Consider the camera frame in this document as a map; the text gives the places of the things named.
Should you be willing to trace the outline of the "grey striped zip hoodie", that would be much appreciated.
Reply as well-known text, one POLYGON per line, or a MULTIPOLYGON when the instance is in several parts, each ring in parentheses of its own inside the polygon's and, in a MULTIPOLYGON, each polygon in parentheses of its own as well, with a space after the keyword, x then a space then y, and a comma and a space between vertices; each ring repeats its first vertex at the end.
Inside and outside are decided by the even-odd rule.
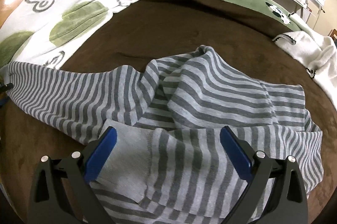
POLYGON ((303 88, 250 78, 205 45, 152 60, 144 72, 13 62, 1 74, 21 110, 81 144, 116 129, 116 147, 91 187, 117 223, 223 220, 246 186, 219 141, 224 126, 270 157, 294 156, 306 192, 323 179, 323 133, 303 88))

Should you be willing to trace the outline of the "white bear print pillow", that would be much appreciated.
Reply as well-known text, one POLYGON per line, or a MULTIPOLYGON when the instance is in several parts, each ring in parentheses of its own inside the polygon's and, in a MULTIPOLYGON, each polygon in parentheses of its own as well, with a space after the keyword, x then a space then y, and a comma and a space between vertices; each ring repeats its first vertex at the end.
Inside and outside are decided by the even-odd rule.
POLYGON ((1 66, 60 68, 114 14, 139 0, 23 0, 1 27, 1 66))

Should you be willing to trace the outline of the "brown bed sheet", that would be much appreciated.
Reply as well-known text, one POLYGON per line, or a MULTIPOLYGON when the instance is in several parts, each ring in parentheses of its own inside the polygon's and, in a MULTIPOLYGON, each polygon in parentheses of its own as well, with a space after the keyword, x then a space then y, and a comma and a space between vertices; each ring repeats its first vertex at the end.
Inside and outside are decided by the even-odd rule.
MULTIPOLYGON (((140 0, 115 14, 63 65, 71 72, 104 72, 121 65, 143 71, 152 59, 209 45, 232 67, 269 83, 301 85, 306 107, 323 131, 323 181, 311 192, 309 220, 336 222, 336 110, 305 68, 272 39, 200 4, 140 0)), ((78 142, 25 114, 9 101, 1 109, 1 181, 22 220, 43 155, 68 156, 78 142)))

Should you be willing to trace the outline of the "white fluffy garment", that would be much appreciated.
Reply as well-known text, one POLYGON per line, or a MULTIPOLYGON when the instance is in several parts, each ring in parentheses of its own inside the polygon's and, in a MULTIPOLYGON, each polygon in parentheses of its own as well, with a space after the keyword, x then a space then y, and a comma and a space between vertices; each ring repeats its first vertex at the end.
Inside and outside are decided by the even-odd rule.
POLYGON ((281 17, 287 26, 298 31, 285 32, 273 42, 302 64, 310 78, 322 88, 336 106, 336 45, 331 37, 312 30, 296 13, 281 17))

